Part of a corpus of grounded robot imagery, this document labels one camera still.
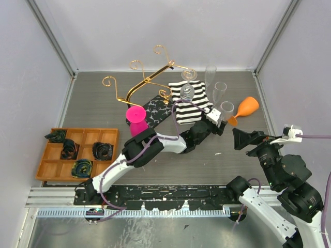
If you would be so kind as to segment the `gold wine glass rack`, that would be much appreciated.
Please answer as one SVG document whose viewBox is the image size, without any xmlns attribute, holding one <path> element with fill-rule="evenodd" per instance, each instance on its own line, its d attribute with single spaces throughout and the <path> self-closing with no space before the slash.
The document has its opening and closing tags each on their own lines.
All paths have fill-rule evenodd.
<svg viewBox="0 0 331 248">
<path fill-rule="evenodd" d="M 197 75 L 196 70 L 188 66 L 182 66 L 176 63 L 175 60 L 169 58 L 167 49 L 163 45 L 156 45 L 153 48 L 155 54 L 163 54 L 166 57 L 167 64 L 147 75 L 144 69 L 144 65 L 139 60 L 133 60 L 129 63 L 131 70 L 141 70 L 142 79 L 134 85 L 130 86 L 130 89 L 124 97 L 118 95 L 118 91 L 126 86 L 126 84 L 119 84 L 114 76 L 106 75 L 100 80 L 104 87 L 114 87 L 115 97 L 110 102 L 110 106 L 107 107 L 106 113 L 108 114 L 107 127 L 123 129 L 127 127 L 124 111 L 128 110 L 132 106 L 141 106 L 137 104 L 135 100 L 146 100 L 147 97 L 157 94 L 162 98 L 164 104 L 169 105 L 172 91 L 166 84 L 158 83 L 155 81 L 157 77 L 165 73 L 167 70 L 173 70 L 179 68 L 185 71 L 184 80 L 191 81 L 193 77 Z"/>
</svg>

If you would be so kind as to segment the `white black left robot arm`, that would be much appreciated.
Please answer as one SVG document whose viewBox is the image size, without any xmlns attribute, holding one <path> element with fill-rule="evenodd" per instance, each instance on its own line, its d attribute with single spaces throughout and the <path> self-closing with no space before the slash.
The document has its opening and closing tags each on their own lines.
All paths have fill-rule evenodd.
<svg viewBox="0 0 331 248">
<path fill-rule="evenodd" d="M 226 125 L 226 121 L 215 122 L 207 114 L 177 136 L 162 135 L 153 128 L 146 129 L 125 142 L 121 154 L 102 173 L 84 183 L 85 199 L 92 205 L 101 203 L 105 200 L 103 194 L 127 172 L 145 166 L 161 152 L 192 152 L 210 134 L 222 136 Z"/>
</svg>

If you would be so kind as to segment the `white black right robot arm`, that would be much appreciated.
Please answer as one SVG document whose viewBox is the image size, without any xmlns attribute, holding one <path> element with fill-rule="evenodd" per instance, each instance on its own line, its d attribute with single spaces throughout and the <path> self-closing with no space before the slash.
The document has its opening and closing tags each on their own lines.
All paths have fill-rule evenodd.
<svg viewBox="0 0 331 248">
<path fill-rule="evenodd" d="M 281 136 L 262 131 L 248 133 L 238 128 L 232 131 L 234 149 L 255 146 L 246 153 L 247 156 L 259 159 L 270 189 L 279 193 L 277 200 L 295 223 L 279 215 L 242 176 L 227 184 L 229 201 L 240 202 L 254 212 L 274 232 L 283 247 L 330 247 L 325 228 L 328 196 L 322 197 L 307 182 L 312 172 L 301 156 L 279 153 L 286 143 L 302 142 L 305 138 L 303 131 L 294 125 L 284 126 Z"/>
</svg>

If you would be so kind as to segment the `pink plastic wine glass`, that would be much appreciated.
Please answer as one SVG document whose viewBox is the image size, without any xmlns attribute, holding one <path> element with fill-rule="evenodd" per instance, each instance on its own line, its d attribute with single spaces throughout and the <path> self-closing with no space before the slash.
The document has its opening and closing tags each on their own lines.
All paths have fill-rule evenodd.
<svg viewBox="0 0 331 248">
<path fill-rule="evenodd" d="M 149 128 L 145 118 L 146 111 L 141 106 L 132 106 L 126 112 L 126 118 L 130 122 L 130 133 L 132 137 Z"/>
</svg>

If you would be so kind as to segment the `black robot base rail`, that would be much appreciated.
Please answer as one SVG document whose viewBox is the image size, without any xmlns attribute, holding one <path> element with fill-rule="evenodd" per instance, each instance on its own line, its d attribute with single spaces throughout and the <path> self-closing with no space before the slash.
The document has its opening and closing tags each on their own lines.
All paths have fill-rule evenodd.
<svg viewBox="0 0 331 248">
<path fill-rule="evenodd" d="M 108 209 L 125 207 L 127 210 L 179 210 L 188 205 L 190 211 L 220 210 L 224 205 L 240 205 L 239 191 L 223 185 L 113 185 L 104 193 L 88 196 L 85 189 L 77 189 L 73 204 L 103 205 Z"/>
</svg>

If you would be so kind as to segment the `orange plastic wine glass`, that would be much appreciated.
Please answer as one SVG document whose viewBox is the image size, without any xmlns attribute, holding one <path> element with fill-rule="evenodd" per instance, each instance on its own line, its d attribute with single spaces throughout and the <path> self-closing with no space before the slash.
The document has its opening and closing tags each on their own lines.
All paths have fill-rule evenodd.
<svg viewBox="0 0 331 248">
<path fill-rule="evenodd" d="M 237 113 L 234 116 L 231 116 L 228 120 L 228 123 L 232 126 L 237 126 L 237 118 L 242 116 L 249 116 L 259 108 L 259 103 L 254 97 L 247 97 L 243 100 L 237 108 Z"/>
</svg>

